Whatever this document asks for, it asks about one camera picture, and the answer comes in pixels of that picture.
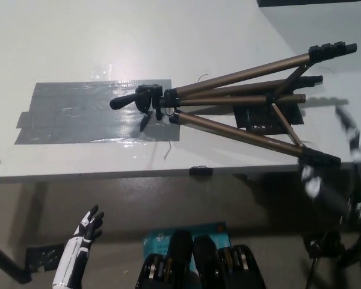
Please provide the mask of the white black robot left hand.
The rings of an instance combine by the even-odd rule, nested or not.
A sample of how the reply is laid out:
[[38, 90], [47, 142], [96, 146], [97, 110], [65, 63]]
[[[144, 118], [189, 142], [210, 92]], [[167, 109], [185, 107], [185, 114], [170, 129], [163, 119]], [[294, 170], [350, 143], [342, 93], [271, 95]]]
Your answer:
[[81, 288], [82, 278], [94, 241], [102, 235], [104, 212], [90, 209], [68, 240], [57, 267], [52, 288]]

